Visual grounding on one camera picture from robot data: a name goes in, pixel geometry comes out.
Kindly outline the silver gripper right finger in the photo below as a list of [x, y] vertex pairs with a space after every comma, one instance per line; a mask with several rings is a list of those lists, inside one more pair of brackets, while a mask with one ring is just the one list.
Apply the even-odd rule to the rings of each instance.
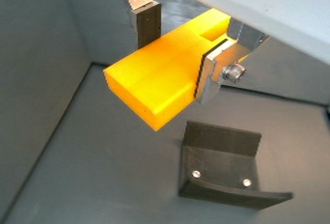
[[225, 81], [238, 83], [246, 73], [241, 62], [269, 39], [269, 35], [238, 21], [230, 19], [225, 38], [202, 55], [195, 100], [206, 104], [220, 92]]

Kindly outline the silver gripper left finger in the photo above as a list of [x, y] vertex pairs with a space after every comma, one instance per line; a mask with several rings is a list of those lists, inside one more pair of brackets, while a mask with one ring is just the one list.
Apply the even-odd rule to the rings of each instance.
[[162, 4], [157, 0], [127, 0], [129, 14], [142, 48], [162, 36]]

